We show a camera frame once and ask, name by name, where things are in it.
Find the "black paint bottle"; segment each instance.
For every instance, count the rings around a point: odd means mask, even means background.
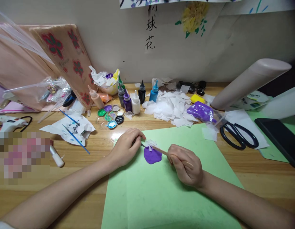
[[[139,95],[140,104],[143,104],[145,101],[145,85],[143,84],[143,80],[138,90],[138,95]]]

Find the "hand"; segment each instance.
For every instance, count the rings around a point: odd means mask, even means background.
[[[201,160],[192,151],[172,144],[168,154],[168,160],[174,165],[181,182],[195,188],[203,186],[204,173]]]
[[[116,168],[126,165],[135,156],[141,145],[141,138],[146,139],[144,134],[135,128],[128,129],[119,137],[108,155]]]

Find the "blue paintbrush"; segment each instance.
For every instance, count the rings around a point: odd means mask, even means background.
[[[71,133],[71,131],[70,130],[68,130],[68,128],[67,127],[65,127],[65,125],[64,124],[62,124],[63,126],[64,126],[64,128],[66,128],[66,130],[69,132],[69,134],[71,134],[71,136],[72,137],[74,137],[74,139],[87,151],[87,153],[89,153],[89,151],[85,148],[85,146],[83,146],[82,145],[82,143],[74,136],[74,134],[73,133]]]
[[[64,115],[66,115],[69,119],[71,119],[73,122],[75,122],[77,125],[79,125],[80,126],[80,124],[77,122],[77,121],[75,121],[73,118],[71,118],[69,115],[67,115],[65,112],[63,112],[62,110],[60,110]]]

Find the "black scissors handle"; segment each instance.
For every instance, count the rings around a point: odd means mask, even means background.
[[[237,142],[240,144],[240,146],[234,144],[233,142],[231,142],[227,136],[225,135],[225,132],[224,132],[224,128],[237,140]],[[254,144],[251,144],[249,143],[244,137],[243,135],[240,133],[240,131],[237,129],[241,129],[243,130],[244,132],[246,132],[252,139],[253,139],[253,142]],[[249,148],[257,148],[259,146],[259,142],[256,138],[255,135],[253,135],[252,132],[250,132],[248,129],[246,129],[245,127],[239,125],[239,124],[232,124],[230,122],[226,122],[226,124],[224,126],[222,126],[220,128],[220,133],[221,133],[221,136],[223,137],[223,139],[229,144],[231,145],[232,147],[234,147],[235,149],[238,149],[238,150],[244,150],[246,148],[246,146],[248,146]]]

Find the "wooden stick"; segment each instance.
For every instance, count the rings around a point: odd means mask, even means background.
[[[152,148],[155,149],[155,150],[157,150],[157,151],[159,151],[159,152],[161,152],[162,154],[166,155],[167,157],[169,157],[168,152],[163,151],[162,149],[159,149],[159,148],[157,148],[157,147],[155,147],[155,146],[152,146]],[[183,164],[184,166],[189,167],[190,169],[193,169],[193,168],[194,168],[194,166],[193,166],[191,163],[189,163],[189,162],[182,161],[182,164]]]

